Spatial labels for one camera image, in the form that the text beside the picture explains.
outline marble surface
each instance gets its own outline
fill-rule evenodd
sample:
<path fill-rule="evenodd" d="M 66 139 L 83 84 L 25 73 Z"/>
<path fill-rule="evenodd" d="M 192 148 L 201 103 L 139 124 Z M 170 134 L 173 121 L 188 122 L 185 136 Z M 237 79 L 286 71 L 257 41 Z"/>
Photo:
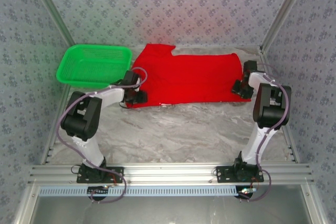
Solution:
<path fill-rule="evenodd" d="M 137 57 L 143 48 L 134 48 Z M 179 54 L 228 54 L 241 62 L 260 61 L 254 48 L 176 48 Z M 108 163 L 232 162 L 247 144 L 253 129 L 254 98 L 248 103 L 192 103 L 123 109 L 112 105 L 101 112 L 96 138 Z M 71 142 L 65 131 L 61 136 Z M 263 160 L 289 159 L 280 130 L 269 142 Z M 52 164 L 81 163 L 81 158 L 58 140 Z"/>

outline green plastic basket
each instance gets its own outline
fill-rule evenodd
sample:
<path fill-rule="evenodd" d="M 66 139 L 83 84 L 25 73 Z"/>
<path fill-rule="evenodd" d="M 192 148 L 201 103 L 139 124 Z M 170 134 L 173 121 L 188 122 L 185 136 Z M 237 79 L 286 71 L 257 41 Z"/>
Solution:
<path fill-rule="evenodd" d="M 74 87 L 102 89 L 123 79 L 131 60 L 126 47 L 75 45 L 65 52 L 56 78 Z"/>

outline metal bracket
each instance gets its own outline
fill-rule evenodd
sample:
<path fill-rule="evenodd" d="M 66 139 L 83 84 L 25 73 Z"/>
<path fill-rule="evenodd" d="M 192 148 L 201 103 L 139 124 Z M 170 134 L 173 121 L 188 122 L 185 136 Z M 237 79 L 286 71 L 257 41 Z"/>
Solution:
<path fill-rule="evenodd" d="M 77 174 L 77 183 L 79 184 L 95 184 L 95 183 L 103 183 L 103 184 L 122 184 L 123 181 L 121 177 L 114 175 L 112 173 L 106 173 L 105 176 L 98 182 L 97 178 L 90 177 L 87 172 L 87 167 L 85 165 L 82 165 Z M 116 173 L 119 173 L 120 175 L 124 176 L 124 167 L 114 167 L 114 166 L 108 166 L 106 167 L 108 170 L 112 170 Z"/>
<path fill-rule="evenodd" d="M 218 183 L 252 183 L 256 182 L 252 179 L 255 177 L 258 182 L 264 182 L 264 176 L 262 172 L 258 172 L 256 175 L 251 176 L 250 172 L 245 172 L 244 169 L 239 171 L 240 174 L 237 175 L 233 166 L 217 166 L 216 167 L 216 177 Z"/>

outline blue patterned wall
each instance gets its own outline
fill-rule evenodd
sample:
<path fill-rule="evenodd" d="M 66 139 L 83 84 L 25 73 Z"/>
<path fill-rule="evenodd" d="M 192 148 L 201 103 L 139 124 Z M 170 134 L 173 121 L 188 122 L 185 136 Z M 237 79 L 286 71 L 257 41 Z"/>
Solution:
<path fill-rule="evenodd" d="M 12 222 L 45 147 L 66 50 L 40 0 L 0 0 L 0 223 Z"/>
<path fill-rule="evenodd" d="M 290 126 L 336 223 L 336 1 L 297 0 L 267 55 L 292 86 Z"/>
<path fill-rule="evenodd" d="M 76 43 L 260 45 L 284 0 L 53 0 Z"/>

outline black mounting plate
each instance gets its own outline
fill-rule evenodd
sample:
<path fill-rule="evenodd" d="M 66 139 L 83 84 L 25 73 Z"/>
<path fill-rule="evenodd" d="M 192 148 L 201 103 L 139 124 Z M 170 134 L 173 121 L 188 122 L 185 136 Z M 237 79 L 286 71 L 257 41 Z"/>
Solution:
<path fill-rule="evenodd" d="M 242 179 L 237 178 L 237 175 L 235 174 L 234 167 L 233 166 L 217 166 L 216 167 L 216 177 L 218 183 L 252 183 L 256 182 L 252 179 L 252 177 L 255 177 L 258 182 L 264 182 L 264 176 L 257 175 L 251 176 L 250 174 L 246 174 L 246 176 L 242 176 Z"/>
<path fill-rule="evenodd" d="M 116 173 L 121 174 L 122 176 L 124 175 L 124 167 L 118 166 L 118 167 L 114 167 L 114 166 L 108 166 L 106 167 L 106 169 L 108 170 L 112 170 Z M 103 183 L 103 184 L 114 184 L 114 178 L 113 178 L 112 173 L 106 173 L 105 177 L 100 180 L 97 181 L 96 179 L 91 179 L 90 176 L 87 176 L 87 173 L 85 172 L 85 168 L 83 167 L 83 165 L 79 168 L 78 170 L 78 174 L 77 174 L 77 183 L 79 184 L 96 184 L 96 183 Z M 121 179 L 121 177 L 114 175 L 115 179 L 116 179 L 116 183 L 117 184 L 122 184 L 123 181 Z"/>

